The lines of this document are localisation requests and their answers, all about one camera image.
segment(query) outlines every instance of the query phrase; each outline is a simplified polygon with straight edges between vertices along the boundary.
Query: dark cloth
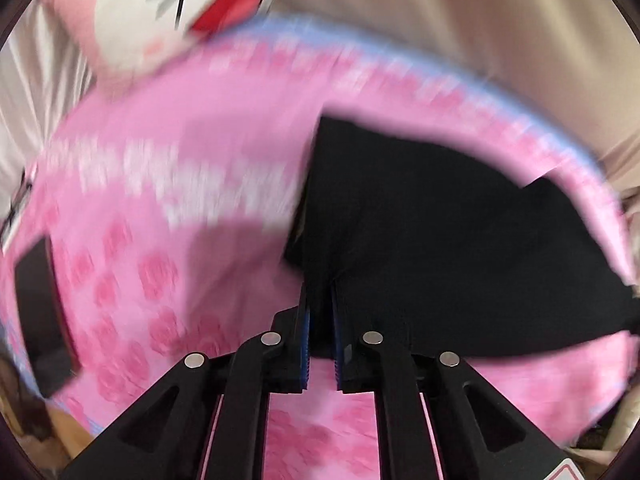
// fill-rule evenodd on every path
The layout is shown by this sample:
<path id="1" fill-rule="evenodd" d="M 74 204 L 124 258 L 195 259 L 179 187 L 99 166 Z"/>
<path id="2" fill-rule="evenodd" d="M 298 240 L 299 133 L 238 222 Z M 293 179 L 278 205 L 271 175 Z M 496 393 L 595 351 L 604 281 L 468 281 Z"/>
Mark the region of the dark cloth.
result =
<path id="1" fill-rule="evenodd" d="M 427 355 L 553 351 L 640 317 L 550 180 L 519 188 L 455 150 L 332 118 L 320 121 L 285 257 L 304 273 L 312 344 L 331 337 L 331 283 L 354 330 Z"/>

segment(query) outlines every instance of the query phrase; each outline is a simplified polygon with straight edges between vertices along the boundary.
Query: sticker with red border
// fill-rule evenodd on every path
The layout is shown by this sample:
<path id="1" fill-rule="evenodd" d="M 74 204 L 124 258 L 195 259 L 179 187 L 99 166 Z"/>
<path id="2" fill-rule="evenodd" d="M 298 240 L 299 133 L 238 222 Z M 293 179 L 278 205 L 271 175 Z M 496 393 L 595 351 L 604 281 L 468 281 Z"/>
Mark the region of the sticker with red border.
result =
<path id="1" fill-rule="evenodd" d="M 582 476 L 574 461 L 567 458 L 545 480 L 584 480 L 584 476 Z"/>

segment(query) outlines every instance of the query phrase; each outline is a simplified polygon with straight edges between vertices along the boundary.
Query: pink blanket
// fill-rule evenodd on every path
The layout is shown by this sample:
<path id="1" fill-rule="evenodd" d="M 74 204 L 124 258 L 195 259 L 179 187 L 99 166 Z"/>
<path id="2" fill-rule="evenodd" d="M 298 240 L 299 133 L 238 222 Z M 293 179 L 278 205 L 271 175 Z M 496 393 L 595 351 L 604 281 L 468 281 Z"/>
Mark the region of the pink blanket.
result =
<path id="1" fill-rule="evenodd" d="M 437 61 L 348 31 L 268 19 L 176 62 L 119 102 L 92 93 L 38 162 L 0 260 L 0 320 L 23 376 L 13 266 L 49 232 L 82 371 L 54 402 L 98 433 L 190 351 L 233 352 L 296 304 L 281 263 L 318 117 L 452 146 L 527 184 L 549 174 L 612 268 L 634 275 L 618 200 L 556 129 Z M 636 343 L 619 333 L 477 370 L 557 442 L 622 393 Z M 273 396 L 267 479 L 378 478 L 372 397 L 335 392 L 312 362 L 302 396 Z"/>

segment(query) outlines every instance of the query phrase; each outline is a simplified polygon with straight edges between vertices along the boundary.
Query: white lace print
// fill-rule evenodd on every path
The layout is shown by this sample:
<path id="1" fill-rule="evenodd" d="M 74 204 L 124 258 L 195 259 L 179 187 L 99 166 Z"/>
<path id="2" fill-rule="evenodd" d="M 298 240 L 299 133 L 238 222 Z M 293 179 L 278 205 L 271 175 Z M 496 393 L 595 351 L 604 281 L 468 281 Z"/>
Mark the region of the white lace print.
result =
<path id="1" fill-rule="evenodd" d="M 151 189 L 172 228 L 244 214 L 265 228 L 288 226 L 298 195 L 298 180 L 284 164 L 234 161 L 229 168 L 178 160 L 177 146 L 151 140 L 127 141 L 119 153 L 95 137 L 53 141 L 44 158 L 49 173 L 76 174 L 82 192 L 121 183 L 139 196 Z"/>

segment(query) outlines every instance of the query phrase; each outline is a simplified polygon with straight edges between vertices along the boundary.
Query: silver rivet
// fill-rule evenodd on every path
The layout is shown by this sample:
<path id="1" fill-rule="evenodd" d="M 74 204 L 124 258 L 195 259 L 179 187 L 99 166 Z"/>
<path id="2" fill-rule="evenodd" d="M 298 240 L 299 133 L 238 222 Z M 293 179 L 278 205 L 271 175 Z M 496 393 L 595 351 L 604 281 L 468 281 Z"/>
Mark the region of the silver rivet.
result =
<path id="1" fill-rule="evenodd" d="M 204 364 L 204 355 L 189 354 L 184 358 L 184 364 L 187 368 L 199 368 Z"/>
<path id="2" fill-rule="evenodd" d="M 280 341 L 282 341 L 282 338 L 280 337 L 280 334 L 278 334 L 277 332 L 267 332 L 262 334 L 260 341 L 262 341 L 263 345 L 275 346 Z"/>
<path id="3" fill-rule="evenodd" d="M 460 364 L 460 358 L 453 352 L 444 352 L 440 354 L 440 362 L 448 367 L 458 366 Z"/>
<path id="4" fill-rule="evenodd" d="M 362 335 L 362 340 L 368 345 L 379 345 L 383 339 L 380 332 L 365 332 Z"/>

